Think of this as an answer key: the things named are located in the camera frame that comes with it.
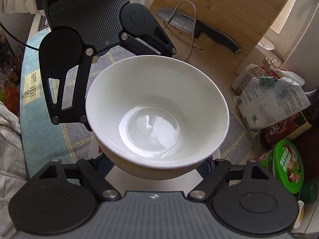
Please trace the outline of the bamboo cutting board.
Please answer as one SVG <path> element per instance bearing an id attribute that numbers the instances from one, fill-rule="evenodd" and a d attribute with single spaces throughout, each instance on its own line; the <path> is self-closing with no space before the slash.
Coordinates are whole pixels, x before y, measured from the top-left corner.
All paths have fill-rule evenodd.
<path id="1" fill-rule="evenodd" d="M 269 30 L 288 0 L 154 0 L 150 11 L 178 8 L 230 36 L 241 48 L 232 53 L 202 34 L 195 40 L 220 66 L 234 73 Z"/>

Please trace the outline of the red white seasoning bag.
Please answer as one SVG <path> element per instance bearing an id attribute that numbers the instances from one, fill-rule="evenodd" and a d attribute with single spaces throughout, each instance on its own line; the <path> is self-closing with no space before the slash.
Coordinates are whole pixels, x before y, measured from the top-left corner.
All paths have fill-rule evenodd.
<path id="1" fill-rule="evenodd" d="M 260 73 L 262 71 L 263 69 L 259 65 L 256 65 L 256 64 L 248 65 L 234 80 L 234 82 L 231 85 L 232 89 L 237 94 L 241 94 L 242 91 L 248 86 L 248 84 L 253 78 L 261 77 Z"/>

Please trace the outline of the white salt bag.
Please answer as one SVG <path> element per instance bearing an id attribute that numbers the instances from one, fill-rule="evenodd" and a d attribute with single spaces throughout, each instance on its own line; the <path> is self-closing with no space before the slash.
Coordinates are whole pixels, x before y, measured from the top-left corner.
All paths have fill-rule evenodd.
<path id="1" fill-rule="evenodd" d="M 287 77 L 254 77 L 234 102 L 253 135 L 310 106 L 302 87 Z"/>

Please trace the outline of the stained white plate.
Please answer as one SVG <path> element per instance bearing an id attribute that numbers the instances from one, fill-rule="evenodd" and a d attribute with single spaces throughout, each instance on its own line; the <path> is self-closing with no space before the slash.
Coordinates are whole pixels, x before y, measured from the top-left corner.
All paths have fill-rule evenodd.
<path id="1" fill-rule="evenodd" d="M 89 148 L 89 156 L 92 158 L 97 158 L 101 154 L 104 154 L 104 152 L 98 146 L 96 138 L 92 138 Z M 213 153 L 210 158 L 214 159 L 218 156 L 220 156 L 219 150 Z M 187 169 L 186 171 L 182 171 L 173 169 L 156 170 L 144 167 L 136 167 L 135 170 L 138 172 L 135 175 L 131 175 L 115 165 L 105 179 L 114 188 L 116 188 L 121 195 L 124 195 L 127 191 L 179 191 L 187 195 L 201 181 L 203 181 L 196 169 Z"/>

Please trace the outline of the dark soy sauce bottle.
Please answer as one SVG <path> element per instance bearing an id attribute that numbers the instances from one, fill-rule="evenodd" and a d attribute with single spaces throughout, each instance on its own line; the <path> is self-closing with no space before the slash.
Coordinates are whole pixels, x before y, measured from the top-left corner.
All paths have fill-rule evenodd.
<path id="1" fill-rule="evenodd" d="M 271 149 L 281 140 L 294 140 L 310 128 L 318 125 L 318 88 L 305 93 L 310 105 L 260 131 L 260 141 L 265 149 Z"/>

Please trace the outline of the grey blue checked mat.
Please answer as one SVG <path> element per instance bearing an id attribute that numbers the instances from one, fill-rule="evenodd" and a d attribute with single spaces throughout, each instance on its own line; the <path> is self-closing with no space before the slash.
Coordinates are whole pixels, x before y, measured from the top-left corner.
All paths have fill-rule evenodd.
<path id="1" fill-rule="evenodd" d="M 133 55 L 120 47 L 111 49 L 90 70 L 88 88 L 93 80 L 109 65 Z M 67 75 L 64 87 L 64 105 L 72 101 L 77 67 Z M 22 64 L 20 98 L 20 124 L 25 161 L 30 177 L 36 174 L 51 159 L 60 159 L 64 164 L 102 153 L 93 133 L 82 123 L 54 125 L 48 114 L 40 78 L 38 51 L 26 48 Z M 229 131 L 220 146 L 222 158 L 239 164 L 255 143 L 245 124 L 229 109 Z"/>

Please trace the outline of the white floral bowl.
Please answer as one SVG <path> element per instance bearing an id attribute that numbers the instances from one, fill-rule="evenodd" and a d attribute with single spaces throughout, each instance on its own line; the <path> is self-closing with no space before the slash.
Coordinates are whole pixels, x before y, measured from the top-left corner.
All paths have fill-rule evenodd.
<path id="1" fill-rule="evenodd" d="M 136 167 L 193 170 L 224 142 L 229 110 L 196 67 L 163 56 L 108 66 L 88 90 L 88 123 L 104 154 L 131 175 Z"/>

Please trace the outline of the person beige clothing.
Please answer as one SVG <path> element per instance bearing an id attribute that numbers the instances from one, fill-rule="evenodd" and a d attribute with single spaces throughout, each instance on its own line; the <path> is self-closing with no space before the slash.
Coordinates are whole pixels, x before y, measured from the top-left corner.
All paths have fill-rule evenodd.
<path id="1" fill-rule="evenodd" d="M 8 206 L 28 178 L 20 120 L 1 104 L 1 238 L 16 234 Z"/>

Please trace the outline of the green lid sauce tub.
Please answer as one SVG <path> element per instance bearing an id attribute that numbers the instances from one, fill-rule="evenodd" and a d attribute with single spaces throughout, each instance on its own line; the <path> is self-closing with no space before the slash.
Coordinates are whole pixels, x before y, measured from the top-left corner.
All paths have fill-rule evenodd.
<path id="1" fill-rule="evenodd" d="M 304 182 L 304 167 L 297 148 L 289 140 L 281 140 L 273 149 L 256 160 L 292 194 L 297 194 Z"/>

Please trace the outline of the steel cleaver knife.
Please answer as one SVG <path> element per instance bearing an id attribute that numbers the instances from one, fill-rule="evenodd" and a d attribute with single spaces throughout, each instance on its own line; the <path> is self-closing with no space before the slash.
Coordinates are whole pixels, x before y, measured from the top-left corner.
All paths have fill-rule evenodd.
<path id="1" fill-rule="evenodd" d="M 224 34 L 222 31 L 219 31 L 218 29 L 215 29 L 214 27 L 211 27 L 207 25 L 206 23 L 197 20 L 196 26 L 195 26 L 195 38 L 197 39 L 202 33 L 206 34 L 211 40 L 213 40 L 215 43 L 220 44 L 222 46 L 225 46 L 230 51 L 232 51 L 234 54 L 237 54 L 239 51 L 241 51 L 240 46 L 228 35 Z"/>

